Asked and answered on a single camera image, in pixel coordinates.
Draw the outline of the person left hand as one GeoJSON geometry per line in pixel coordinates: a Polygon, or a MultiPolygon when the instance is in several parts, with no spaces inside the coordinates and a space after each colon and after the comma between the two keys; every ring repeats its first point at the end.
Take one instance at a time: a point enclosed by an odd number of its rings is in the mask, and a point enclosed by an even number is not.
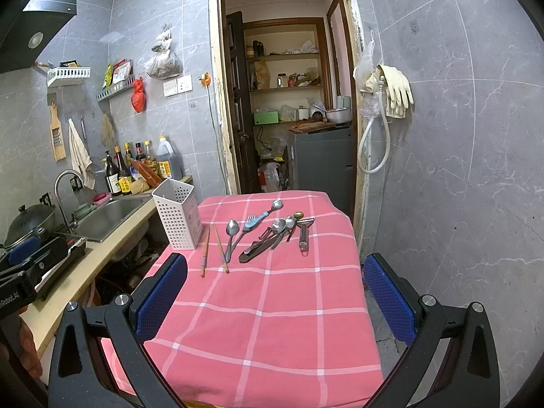
{"type": "Polygon", "coordinates": [[[36,350],[32,331],[27,323],[18,316],[13,321],[1,321],[1,329],[7,329],[10,334],[17,333],[20,344],[17,357],[21,365],[31,378],[40,378],[43,375],[43,366],[36,350]]]}

